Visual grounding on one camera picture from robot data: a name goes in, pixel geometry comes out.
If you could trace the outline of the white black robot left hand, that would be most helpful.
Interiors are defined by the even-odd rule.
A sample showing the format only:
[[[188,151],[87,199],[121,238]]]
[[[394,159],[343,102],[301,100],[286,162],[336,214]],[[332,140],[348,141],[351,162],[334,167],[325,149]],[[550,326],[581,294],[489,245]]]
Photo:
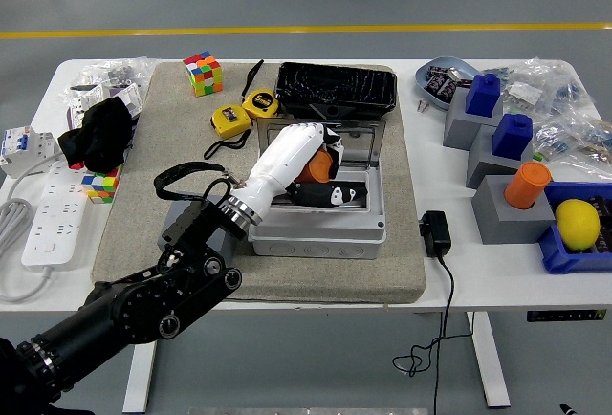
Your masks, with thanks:
[[[227,200],[228,208],[258,225],[275,197],[286,193],[293,205],[336,208],[367,196],[362,182],[339,181],[341,136],[322,123],[284,127],[260,155],[245,185]]]

